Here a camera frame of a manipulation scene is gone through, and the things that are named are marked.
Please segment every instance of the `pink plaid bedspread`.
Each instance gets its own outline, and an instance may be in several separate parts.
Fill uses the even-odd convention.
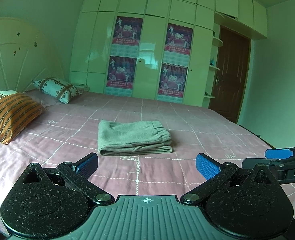
[[[174,152],[101,157],[90,181],[115,196],[177,195],[205,181],[195,167],[198,153],[241,167],[246,157],[264,157],[263,141],[216,112],[156,100],[86,92],[68,105],[47,107],[9,145],[0,144],[0,206],[29,163],[55,167],[97,152],[98,123],[159,120],[172,136]],[[283,189],[295,206],[295,184]],[[6,230],[0,219],[0,231]]]

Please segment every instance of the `cream headboard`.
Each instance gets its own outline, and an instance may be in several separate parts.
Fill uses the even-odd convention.
[[[31,90],[32,79],[47,77],[63,78],[48,39],[22,20],[0,17],[0,90]]]

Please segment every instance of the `door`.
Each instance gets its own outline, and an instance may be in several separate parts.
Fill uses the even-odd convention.
[[[236,123],[241,108],[251,40],[227,28],[221,27],[217,71],[209,108]]]

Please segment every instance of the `corner shelf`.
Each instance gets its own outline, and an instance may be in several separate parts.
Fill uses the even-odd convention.
[[[223,46],[223,41],[221,41],[219,38],[213,36],[212,45],[216,46],[216,47],[221,47],[221,46]]]
[[[215,67],[215,66],[212,66],[212,65],[210,65],[209,67],[210,67],[210,68],[213,68],[213,69],[215,69],[215,70],[220,70],[218,67]]]
[[[214,12],[214,23],[215,24],[222,25],[224,20],[225,20],[225,18],[222,14],[220,14],[218,12]]]
[[[215,98],[214,96],[211,95],[204,95],[205,98]]]

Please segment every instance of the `blue textured pad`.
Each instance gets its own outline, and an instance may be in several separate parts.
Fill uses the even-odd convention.
[[[268,149],[265,151],[267,159],[287,159],[293,156],[293,152],[289,149]]]
[[[86,179],[92,176],[99,165],[98,156],[95,154],[91,158],[85,160],[77,166],[76,173],[82,175]]]
[[[211,179],[221,171],[220,167],[216,166],[202,155],[196,157],[195,164],[198,172],[206,179]]]

